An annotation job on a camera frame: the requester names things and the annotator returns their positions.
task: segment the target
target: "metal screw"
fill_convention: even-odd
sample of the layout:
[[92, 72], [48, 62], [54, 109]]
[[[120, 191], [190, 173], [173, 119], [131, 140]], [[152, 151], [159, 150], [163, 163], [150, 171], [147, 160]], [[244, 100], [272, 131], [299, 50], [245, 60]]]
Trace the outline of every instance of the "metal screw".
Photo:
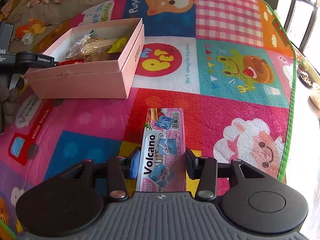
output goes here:
[[199, 191], [198, 196], [201, 198], [212, 198], [214, 194], [210, 190], [201, 190]]
[[110, 193], [113, 198], [124, 198], [127, 194], [122, 190], [114, 190]]

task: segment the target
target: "mat green border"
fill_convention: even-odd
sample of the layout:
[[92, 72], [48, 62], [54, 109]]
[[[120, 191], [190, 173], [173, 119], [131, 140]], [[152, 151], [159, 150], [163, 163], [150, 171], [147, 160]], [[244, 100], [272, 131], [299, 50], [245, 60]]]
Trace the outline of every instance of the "mat green border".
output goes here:
[[289, 157], [289, 150], [290, 150], [290, 143], [291, 143], [291, 136], [292, 136], [292, 124], [293, 124], [293, 112], [294, 112], [294, 99], [295, 99], [295, 93], [296, 93], [296, 80], [297, 80], [297, 55], [295, 53], [295, 49], [292, 46], [291, 41], [289, 40], [287, 33], [285, 32], [284, 28], [282, 27], [278, 17], [274, 13], [273, 9], [266, 3], [264, 0], [263, 1], [266, 6], [269, 8], [269, 10], [272, 12], [273, 16], [279, 23], [280, 29], [284, 33], [285, 37], [287, 38], [287, 41], [289, 42], [289, 45], [294, 53], [294, 60], [293, 60], [293, 80], [292, 80], [292, 90], [291, 90], [291, 98], [290, 98], [290, 108], [289, 108], [289, 121], [288, 121], [288, 129], [287, 129], [287, 136], [285, 140], [285, 145], [284, 145], [284, 152], [280, 164], [280, 169], [278, 172], [278, 177], [277, 179], [280, 181], [283, 181], [284, 175], [285, 175], [285, 169], [287, 168], [287, 163], [288, 163], [288, 157]]
[[17, 239], [16, 235], [8, 228], [8, 226], [0, 219], [0, 227], [3, 227], [4, 230], [11, 236], [12, 239]]

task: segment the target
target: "package with barcode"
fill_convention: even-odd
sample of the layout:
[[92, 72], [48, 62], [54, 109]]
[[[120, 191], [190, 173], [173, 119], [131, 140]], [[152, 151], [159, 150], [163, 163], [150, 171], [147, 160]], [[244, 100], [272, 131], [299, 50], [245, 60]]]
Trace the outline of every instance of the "package with barcode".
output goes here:
[[149, 108], [136, 190], [185, 191], [185, 150], [182, 108]]

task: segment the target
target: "gray ribbed plate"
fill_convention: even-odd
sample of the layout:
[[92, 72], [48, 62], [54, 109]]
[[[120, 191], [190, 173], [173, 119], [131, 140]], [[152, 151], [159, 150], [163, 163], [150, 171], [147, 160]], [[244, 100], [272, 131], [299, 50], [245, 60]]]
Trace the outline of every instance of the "gray ribbed plate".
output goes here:
[[188, 192], [142, 193], [112, 203], [89, 228], [70, 236], [47, 238], [25, 233], [23, 240], [306, 240], [292, 232], [265, 237], [244, 233], [223, 219], [212, 203]]

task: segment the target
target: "red circle logo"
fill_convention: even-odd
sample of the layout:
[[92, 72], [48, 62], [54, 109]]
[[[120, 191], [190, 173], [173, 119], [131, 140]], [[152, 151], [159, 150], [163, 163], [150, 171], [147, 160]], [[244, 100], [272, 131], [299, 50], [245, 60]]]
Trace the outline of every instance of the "red circle logo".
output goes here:
[[150, 43], [143, 47], [136, 74], [160, 77], [176, 71], [182, 63], [181, 53], [172, 45]]

